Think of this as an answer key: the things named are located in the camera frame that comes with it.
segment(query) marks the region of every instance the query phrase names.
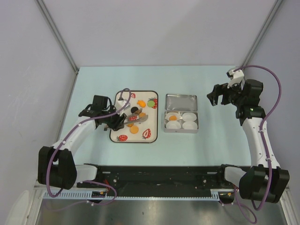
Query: strawberry print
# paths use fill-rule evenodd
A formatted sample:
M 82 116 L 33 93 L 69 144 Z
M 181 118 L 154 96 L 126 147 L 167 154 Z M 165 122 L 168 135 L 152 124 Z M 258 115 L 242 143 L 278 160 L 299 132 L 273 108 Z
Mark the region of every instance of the strawberry print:
M 150 138 L 150 137 L 151 137 L 151 130 L 150 129 L 145 130 L 142 134 L 142 138 L 147 139 L 147 138 Z
M 136 120 L 137 119 L 137 116 L 132 116 L 132 117 L 130 117 L 128 120 L 129 121 L 134 121 L 134 120 Z
M 147 106 L 156 109 L 158 107 L 158 99 L 156 97 L 149 98 Z
M 124 142 L 127 139 L 128 139 L 128 137 L 126 135 L 120 135 L 119 137 L 117 137 L 118 142 Z

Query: metal tin box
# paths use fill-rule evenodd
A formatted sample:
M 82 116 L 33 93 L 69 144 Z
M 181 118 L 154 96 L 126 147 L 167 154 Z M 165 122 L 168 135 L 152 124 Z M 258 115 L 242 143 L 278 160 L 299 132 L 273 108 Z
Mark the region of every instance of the metal tin box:
M 167 133 L 191 133 L 199 130 L 196 95 L 172 95 L 165 97 L 163 115 L 164 131 Z

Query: food tray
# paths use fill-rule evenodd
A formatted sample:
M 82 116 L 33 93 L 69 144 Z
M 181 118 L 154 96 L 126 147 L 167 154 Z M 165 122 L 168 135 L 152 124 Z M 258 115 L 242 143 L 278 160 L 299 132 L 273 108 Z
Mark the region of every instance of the food tray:
M 120 97 L 120 92 L 117 93 L 115 103 Z M 128 99 L 129 92 L 123 92 L 124 99 Z M 145 102 L 146 106 L 143 108 L 138 105 L 138 101 L 142 100 Z M 153 107 L 147 105 L 148 101 L 152 100 L 155 102 Z M 142 109 L 143 113 L 148 115 L 148 119 L 142 123 L 135 123 L 138 126 L 138 132 L 132 134 L 130 132 L 130 127 L 125 125 L 123 129 L 118 131 L 110 132 L 110 139 L 115 143 L 152 143 L 155 142 L 158 137 L 158 94 L 155 91 L 143 91 L 134 90 L 131 91 L 130 108 L 138 107 Z

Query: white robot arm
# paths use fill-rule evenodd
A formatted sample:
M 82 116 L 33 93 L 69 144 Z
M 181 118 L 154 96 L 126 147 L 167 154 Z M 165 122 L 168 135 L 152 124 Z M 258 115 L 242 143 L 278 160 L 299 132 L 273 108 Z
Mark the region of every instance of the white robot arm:
M 242 70 L 231 69 L 227 72 L 231 79 L 229 83 L 215 85 L 213 91 L 207 95 L 213 106 L 218 104 L 218 96 L 223 95 L 221 104 L 233 104 L 237 107 L 236 118 L 240 120 L 247 136 L 251 168 L 245 172 L 233 165 L 222 165 L 224 180 L 240 188 L 240 195 L 244 199 L 261 201 L 267 190 L 269 171 L 271 170 L 271 183 L 267 202 L 279 201 L 288 181 L 287 170 L 280 169 L 269 141 L 267 123 L 261 122 L 266 116 L 264 109 L 258 106 L 259 96 L 263 91 L 263 83 L 256 80 L 245 80 Z M 261 135 L 263 132 L 270 157 L 267 157 L 265 145 Z
M 75 183 L 95 179 L 97 168 L 93 165 L 75 165 L 73 156 L 85 138 L 102 123 L 114 131 L 124 128 L 124 120 L 127 117 L 125 113 L 130 104 L 124 99 L 119 99 L 117 103 L 118 108 L 123 108 L 119 112 L 122 114 L 116 111 L 116 106 L 112 105 L 108 97 L 94 96 L 93 103 L 79 114 L 75 126 L 64 139 L 60 139 L 51 147 L 41 148 L 38 155 L 39 183 L 47 184 L 48 176 L 50 186 L 70 189 Z

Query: table surface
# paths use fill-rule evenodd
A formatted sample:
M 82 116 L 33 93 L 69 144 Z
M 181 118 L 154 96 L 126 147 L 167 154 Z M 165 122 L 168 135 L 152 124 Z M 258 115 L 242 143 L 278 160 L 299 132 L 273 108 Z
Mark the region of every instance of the table surface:
M 206 95 L 215 84 L 227 83 L 233 66 L 81 67 L 71 97 L 62 135 L 74 125 L 79 112 L 94 95 L 115 95 L 123 88 L 158 93 L 158 138 L 154 143 L 114 143 L 99 126 L 86 138 L 76 164 L 210 166 L 251 165 L 246 135 L 235 118 L 233 105 L 211 106 Z M 197 95 L 199 132 L 165 133 L 162 126 L 166 94 Z

